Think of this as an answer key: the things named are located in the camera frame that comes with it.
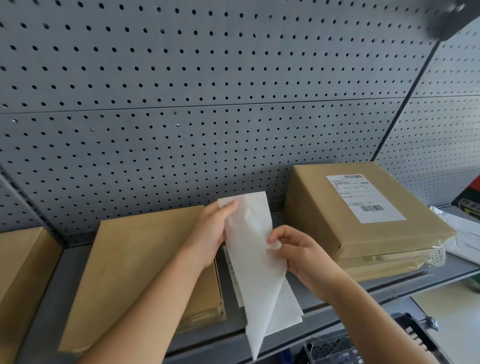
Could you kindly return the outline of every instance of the perforated metal panel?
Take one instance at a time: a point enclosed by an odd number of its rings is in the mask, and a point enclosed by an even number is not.
[[[456,170],[401,180],[421,202],[442,206],[452,201],[480,174],[480,168]]]
[[[417,85],[414,97],[480,94],[480,19],[443,42]]]
[[[7,188],[0,176],[0,232],[39,226],[38,220]]]
[[[376,161],[402,180],[480,166],[480,97],[412,98]]]
[[[370,160],[398,99],[0,116],[0,163],[65,234],[267,191],[290,167]]]
[[[3,1],[0,112],[405,96],[452,1]]]

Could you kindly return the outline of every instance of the white document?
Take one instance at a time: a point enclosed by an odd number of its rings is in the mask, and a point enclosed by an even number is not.
[[[406,220],[363,174],[327,178],[362,224]]]
[[[445,242],[445,250],[460,258],[480,264],[480,224],[433,206],[430,207],[430,210],[457,231],[456,236]]]
[[[228,270],[230,272],[230,278],[232,279],[233,290],[235,292],[235,297],[237,297],[237,303],[239,307],[243,307],[243,297],[241,296],[239,283],[237,281],[237,276],[233,270],[233,266],[228,255],[228,248],[226,245],[223,246],[223,252],[225,253],[225,259],[227,260]],[[265,336],[276,333],[277,331],[289,328],[292,325],[299,324],[302,322],[303,312],[300,308],[300,305],[295,297],[295,294],[288,283],[287,278],[283,278],[282,286],[280,288],[280,293],[278,294],[278,299],[275,303],[273,309],[272,318],[268,323],[268,328]]]
[[[264,337],[301,322],[303,312],[285,279],[287,261],[268,251],[278,249],[280,242],[267,243],[272,218],[265,192],[220,198],[218,203],[223,207],[233,200],[239,206],[225,221],[226,243],[245,306],[247,339],[256,360]]]

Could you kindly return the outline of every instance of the barcode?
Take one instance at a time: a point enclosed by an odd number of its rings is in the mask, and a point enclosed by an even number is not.
[[[380,205],[370,205],[370,206],[360,206],[361,209],[365,212],[368,211],[383,211],[384,208],[381,207]]]

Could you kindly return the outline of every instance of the person's right hand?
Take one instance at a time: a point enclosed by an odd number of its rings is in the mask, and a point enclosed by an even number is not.
[[[282,246],[274,251],[286,258],[288,269],[318,298],[328,302],[329,297],[348,275],[309,235],[288,225],[274,229],[268,243],[280,240]]]

